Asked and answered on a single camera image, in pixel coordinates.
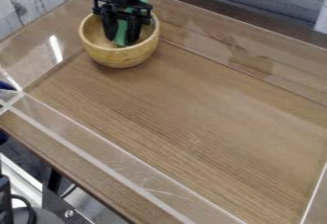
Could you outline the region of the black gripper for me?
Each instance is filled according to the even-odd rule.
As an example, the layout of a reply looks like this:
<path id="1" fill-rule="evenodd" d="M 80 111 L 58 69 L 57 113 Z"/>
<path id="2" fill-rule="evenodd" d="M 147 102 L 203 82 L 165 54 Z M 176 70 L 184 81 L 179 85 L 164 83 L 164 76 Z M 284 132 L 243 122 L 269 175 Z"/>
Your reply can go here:
<path id="1" fill-rule="evenodd" d="M 133 45 L 139 39 L 141 24 L 151 23 L 152 9 L 148 1 L 115 3 L 112 0 L 93 0 L 92 13 L 101 15 L 105 38 L 113 40 L 119 28 L 117 19 L 124 19 L 128 22 L 125 43 L 128 46 Z"/>

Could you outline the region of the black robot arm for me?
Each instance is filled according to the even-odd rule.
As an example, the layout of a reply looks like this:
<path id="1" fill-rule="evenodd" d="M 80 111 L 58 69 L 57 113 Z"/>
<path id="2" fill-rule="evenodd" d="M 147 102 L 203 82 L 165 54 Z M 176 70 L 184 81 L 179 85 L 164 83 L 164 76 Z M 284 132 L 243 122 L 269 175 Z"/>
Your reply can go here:
<path id="1" fill-rule="evenodd" d="M 141 27 L 152 21 L 148 0 L 93 0 L 93 14 L 98 16 L 105 38 L 119 47 L 131 46 Z"/>

